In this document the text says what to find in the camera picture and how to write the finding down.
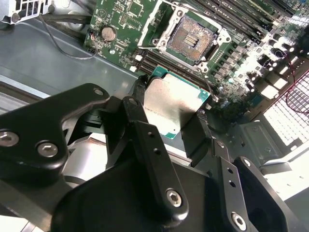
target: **screw hole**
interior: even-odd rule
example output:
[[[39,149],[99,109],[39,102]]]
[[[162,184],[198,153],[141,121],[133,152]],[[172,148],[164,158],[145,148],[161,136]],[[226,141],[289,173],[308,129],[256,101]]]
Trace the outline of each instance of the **screw hole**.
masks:
[[[233,181],[229,181],[229,183],[230,183],[230,185],[233,187],[233,188],[236,188],[236,185],[235,185],[235,183],[233,182]]]
[[[155,135],[152,134],[151,132],[148,132],[148,135],[149,135],[150,138],[154,138],[155,137]]]
[[[161,151],[160,151],[158,148],[155,148],[155,149],[154,149],[154,153],[155,153],[156,155],[161,155]]]

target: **cpu socket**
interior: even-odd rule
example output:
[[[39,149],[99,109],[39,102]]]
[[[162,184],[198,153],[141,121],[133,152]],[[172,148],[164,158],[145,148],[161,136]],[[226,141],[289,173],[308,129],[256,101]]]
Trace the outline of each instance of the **cpu socket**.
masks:
[[[155,10],[158,10],[160,4],[160,0],[158,0]],[[208,60],[212,59],[223,43],[231,41],[230,35],[220,24],[199,14],[192,6],[179,2],[171,4],[174,10],[173,15],[170,17],[169,23],[160,38],[152,40],[153,45],[160,53],[180,65],[195,72],[207,73],[209,70],[207,67]],[[211,25],[212,30],[188,16],[188,12],[191,15],[193,14],[194,18]],[[154,12],[150,15],[148,23],[150,23],[154,15]],[[142,32],[139,46],[142,45],[145,38],[148,23]]]

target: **capacitor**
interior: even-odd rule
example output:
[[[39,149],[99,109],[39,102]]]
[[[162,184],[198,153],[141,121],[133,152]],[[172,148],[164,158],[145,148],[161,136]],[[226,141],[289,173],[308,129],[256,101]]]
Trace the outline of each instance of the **capacitor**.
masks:
[[[233,82],[234,82],[234,79],[233,79],[231,76],[228,76],[228,77],[227,77],[227,81],[228,81],[229,83],[233,83]]]
[[[283,52],[281,49],[279,48],[272,48],[271,49],[271,53],[274,54],[276,57],[278,58],[283,58],[285,57],[285,52]]]
[[[284,43],[282,44],[282,47],[284,47],[288,52],[294,52],[295,48],[293,48],[292,46]]]
[[[273,39],[274,40],[279,40],[281,38],[281,35],[279,35],[279,34],[274,34],[274,36],[273,36]]]
[[[255,89],[250,84],[246,84],[246,86],[251,93],[253,93],[255,91]]]
[[[266,55],[263,55],[257,62],[263,66],[263,67],[266,67],[268,65],[270,61],[270,58]]]
[[[270,64],[272,67],[276,67],[276,66],[278,65],[278,63],[275,62],[275,61],[271,61],[269,64]]]
[[[269,44],[270,46],[274,46],[276,43],[277,43],[277,41],[275,41],[275,40],[270,40],[270,41],[268,41],[268,44]]]

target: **green circuit board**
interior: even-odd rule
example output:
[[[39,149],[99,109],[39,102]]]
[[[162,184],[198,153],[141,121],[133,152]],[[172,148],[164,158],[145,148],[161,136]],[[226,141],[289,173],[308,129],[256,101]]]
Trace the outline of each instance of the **green circuit board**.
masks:
[[[196,14],[196,11],[207,12],[207,7],[216,9],[215,13],[210,14],[209,17],[214,21],[217,20],[216,22],[223,21],[222,26],[230,36],[229,42],[217,46],[215,53],[207,60],[207,72],[193,71],[175,61],[174,58],[178,58],[189,65],[195,63],[195,61],[188,60],[188,57],[183,54],[167,49],[171,56],[166,56],[154,48],[153,41],[160,39],[174,13],[173,6],[162,0],[99,0],[90,24],[90,30],[96,33],[95,42],[99,47],[98,54],[135,75],[151,74],[156,65],[164,66],[170,62],[173,65],[172,69],[179,67],[182,72],[186,73],[184,78],[188,81],[200,87],[205,87],[205,82],[208,82],[212,87],[218,89],[217,94],[220,100],[213,107],[220,111],[232,106],[235,110],[230,110],[231,114],[239,114],[244,105],[254,105],[257,102],[256,99],[263,99],[263,97],[257,96],[259,93],[248,91],[246,80],[249,73],[263,77],[269,72],[266,67],[257,62],[262,55],[273,60],[278,59],[271,53],[272,47],[268,41],[272,39],[274,34],[279,34],[285,37],[285,43],[293,45],[307,26],[306,20],[309,15],[308,3],[298,0],[285,2],[291,11],[294,11],[293,16],[289,17],[281,14],[267,1],[262,0],[237,1],[238,8],[231,5],[230,11],[218,7],[215,3],[229,5],[233,4],[231,1],[212,0],[208,2],[208,6],[205,6],[201,0],[179,0],[178,3],[192,6],[195,12],[189,10],[184,16],[193,19],[213,33],[218,33],[218,29],[201,15]],[[256,30],[251,27],[250,16],[240,11],[240,8],[252,14],[254,19],[261,24],[268,23],[270,25],[268,29],[256,27],[263,34],[262,37],[258,38]],[[222,11],[224,13],[224,10],[231,15],[220,15]],[[153,13],[155,16],[148,22]],[[228,24],[229,21],[233,21],[233,25],[239,27],[239,30],[231,28]],[[106,43],[100,37],[104,26],[115,29],[116,39],[112,42]],[[147,32],[142,40],[142,45],[138,45],[145,27],[147,27]],[[258,42],[253,41],[252,38],[258,38]],[[94,46],[89,35],[87,35],[84,45],[88,49],[93,49]],[[152,57],[139,62],[135,59],[138,50],[149,52]]]

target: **ram slot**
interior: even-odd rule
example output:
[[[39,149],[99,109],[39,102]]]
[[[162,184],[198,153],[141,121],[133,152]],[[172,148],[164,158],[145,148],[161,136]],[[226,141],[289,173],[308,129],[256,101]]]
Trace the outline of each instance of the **ram slot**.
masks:
[[[172,61],[163,58],[161,55],[156,54],[155,52],[152,51],[147,51],[144,54],[144,59],[140,62],[140,65],[144,65],[149,63],[152,63],[153,65],[157,66],[157,65],[161,65],[163,67],[165,67],[166,69],[168,69],[169,71],[191,81],[192,83],[194,83],[197,86],[200,86],[202,88],[207,88],[207,86],[205,86],[205,83],[202,81],[202,79],[190,72],[188,72],[187,70],[175,65]]]
[[[224,17],[223,15],[221,15],[220,13],[214,11],[211,7],[209,7],[208,5],[206,5],[205,3],[203,3],[201,0],[195,0],[195,2],[197,4],[199,4],[203,9],[205,9],[206,11],[210,11],[208,12],[208,17],[212,17],[211,14],[216,15],[216,17],[218,17],[219,19],[221,19],[222,21],[231,24],[232,23],[232,29],[237,28],[239,29],[241,32],[244,32],[245,30],[247,31],[245,33],[246,36],[248,36],[248,32],[251,34],[251,36],[248,36],[249,39],[252,40],[252,37],[255,37],[255,39],[253,40],[254,42],[259,41],[260,40],[260,35],[256,33],[256,31],[246,27],[245,25],[243,25],[242,23],[240,23],[237,20],[234,20],[233,22],[230,22],[229,19],[227,19],[226,17]]]
[[[295,14],[295,11],[283,2],[276,0],[265,0],[265,2],[285,16],[292,17]]]
[[[217,0],[209,0],[211,4],[213,4],[214,7],[217,7],[220,9],[220,11],[228,16],[230,19],[238,23],[239,25],[242,25],[246,29],[250,30],[252,33],[255,33],[258,37],[263,34],[259,29],[257,29],[254,25],[251,25],[249,22],[244,20],[243,18],[236,15],[234,12],[230,11],[230,9],[225,6],[221,1]]]
[[[251,6],[246,1],[241,1],[241,2],[235,1],[235,2],[237,2],[237,4],[240,5],[241,7],[246,7],[247,9],[250,9],[255,15],[263,18],[264,20],[267,20],[269,23],[273,22],[273,19],[271,17],[269,17],[267,14],[263,14],[263,12],[255,9],[254,6]]]
[[[248,20],[255,23],[257,26],[267,31],[271,31],[271,27],[268,24],[264,23],[261,19],[256,18],[254,15],[247,12],[246,9],[240,7],[234,0],[224,0],[224,1],[228,3],[230,6],[232,6],[236,11],[239,11],[241,14],[243,14]]]

